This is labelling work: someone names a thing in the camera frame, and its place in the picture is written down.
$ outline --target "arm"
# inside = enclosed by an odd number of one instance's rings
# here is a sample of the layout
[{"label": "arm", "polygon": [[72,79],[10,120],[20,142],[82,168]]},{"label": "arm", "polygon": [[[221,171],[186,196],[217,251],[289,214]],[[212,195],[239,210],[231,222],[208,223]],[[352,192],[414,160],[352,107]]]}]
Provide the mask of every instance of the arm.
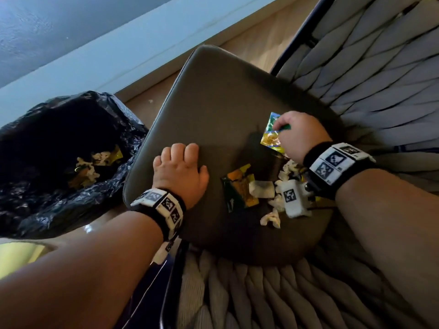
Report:
[{"label": "arm", "polygon": [[[331,141],[316,118],[282,115],[274,129],[290,124],[280,140],[302,163],[315,145]],[[439,198],[379,169],[345,182],[336,203],[360,243],[392,285],[433,327],[439,326]]]},{"label": "arm", "polygon": [[[198,146],[174,144],[154,160],[154,188],[180,195],[187,209],[209,174]],[[125,212],[102,229],[0,280],[2,328],[112,328],[163,243],[150,217]]]}]

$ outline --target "candy wrapper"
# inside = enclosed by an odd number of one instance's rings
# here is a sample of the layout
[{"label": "candy wrapper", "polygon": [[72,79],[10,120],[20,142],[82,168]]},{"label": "candy wrapper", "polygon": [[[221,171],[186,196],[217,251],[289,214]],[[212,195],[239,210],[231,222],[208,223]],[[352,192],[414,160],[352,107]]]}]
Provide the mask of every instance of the candy wrapper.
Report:
[{"label": "candy wrapper", "polygon": [[247,164],[221,178],[228,212],[259,204],[259,200],[249,191],[249,183],[255,181],[255,176],[249,172],[249,168],[250,164]]},{"label": "candy wrapper", "polygon": [[[285,154],[285,150],[281,147],[281,142],[279,141],[279,132],[273,130],[273,124],[280,116],[280,114],[271,112],[270,119],[268,120],[267,127],[265,128],[264,135],[261,139],[261,144],[276,150],[281,154]],[[291,129],[290,125],[283,126],[281,131],[288,129]]]}]

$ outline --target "chair seat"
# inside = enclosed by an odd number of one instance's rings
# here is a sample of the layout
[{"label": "chair seat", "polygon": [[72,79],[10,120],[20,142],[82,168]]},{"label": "chair seat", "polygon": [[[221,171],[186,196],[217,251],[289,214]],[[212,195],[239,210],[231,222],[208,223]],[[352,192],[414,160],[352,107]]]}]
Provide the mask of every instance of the chair seat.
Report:
[{"label": "chair seat", "polygon": [[220,178],[251,164],[257,180],[277,180],[284,160],[260,144],[271,112],[306,111],[321,120],[334,140],[343,140],[338,116],[309,94],[214,46],[189,58],[137,154],[124,188],[126,205],[151,187],[152,161],[173,143],[198,143],[200,165],[210,182],[200,203],[186,213],[181,238],[219,256],[255,265],[300,259],[326,229],[331,210],[288,219],[281,229],[260,226],[272,208],[261,204],[229,214]]}]

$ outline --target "finger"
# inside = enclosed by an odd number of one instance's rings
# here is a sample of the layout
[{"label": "finger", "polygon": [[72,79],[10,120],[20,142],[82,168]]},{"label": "finger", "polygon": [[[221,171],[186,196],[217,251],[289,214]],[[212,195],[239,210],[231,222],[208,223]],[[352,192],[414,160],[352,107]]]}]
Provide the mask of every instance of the finger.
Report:
[{"label": "finger", "polygon": [[186,146],[183,143],[175,143],[171,147],[171,160],[175,163],[183,161],[184,148]]},{"label": "finger", "polygon": [[190,143],[184,150],[184,161],[188,166],[196,166],[198,164],[198,153],[200,148],[195,143]]},{"label": "finger", "polygon": [[166,147],[162,151],[162,162],[170,161],[171,160],[171,148]]},{"label": "finger", "polygon": [[207,170],[207,166],[203,165],[200,169],[200,190],[202,194],[207,189],[207,184],[209,183],[209,171]]},{"label": "finger", "polygon": [[285,125],[292,125],[295,118],[299,115],[300,112],[297,111],[289,111],[287,113],[282,114],[273,124],[273,130],[279,130],[282,126]]},{"label": "finger", "polygon": [[154,169],[156,169],[160,165],[162,165],[162,157],[161,156],[157,156],[156,158],[154,158],[154,161],[152,162],[152,167]]}]

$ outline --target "colorful wrapper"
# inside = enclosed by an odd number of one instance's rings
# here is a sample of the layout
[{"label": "colorful wrapper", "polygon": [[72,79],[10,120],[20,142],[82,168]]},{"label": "colorful wrapper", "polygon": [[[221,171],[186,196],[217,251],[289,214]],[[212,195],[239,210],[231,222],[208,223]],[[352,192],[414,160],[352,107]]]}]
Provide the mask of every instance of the colorful wrapper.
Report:
[{"label": "colorful wrapper", "polygon": [[[280,114],[271,112],[270,119],[268,120],[267,127],[265,128],[264,135],[261,139],[261,144],[267,146],[281,154],[285,154],[285,150],[281,147],[281,142],[279,141],[279,132],[273,130],[273,124],[280,117]],[[289,125],[282,127],[282,130],[291,129]]]}]

